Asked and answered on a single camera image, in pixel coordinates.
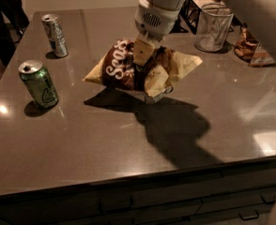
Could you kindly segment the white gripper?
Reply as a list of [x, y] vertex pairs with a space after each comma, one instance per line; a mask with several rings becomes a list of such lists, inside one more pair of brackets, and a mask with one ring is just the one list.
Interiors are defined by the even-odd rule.
[[[140, 35], [134, 40], [133, 62], [143, 67], [155, 50], [154, 40], [161, 40], [173, 29], [179, 0], [139, 0], [135, 13], [136, 27]], [[165, 90], [169, 78], [162, 65], [153, 67], [145, 78], [145, 93], [156, 97]]]

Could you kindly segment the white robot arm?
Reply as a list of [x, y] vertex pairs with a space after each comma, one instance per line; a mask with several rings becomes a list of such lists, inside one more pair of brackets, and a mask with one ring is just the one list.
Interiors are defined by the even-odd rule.
[[146, 77], [144, 91], [158, 98], [172, 91], [173, 85], [202, 63], [193, 55], [166, 49], [157, 44], [174, 28], [184, 0], [139, 0], [135, 14], [139, 35], [134, 40], [134, 64]]

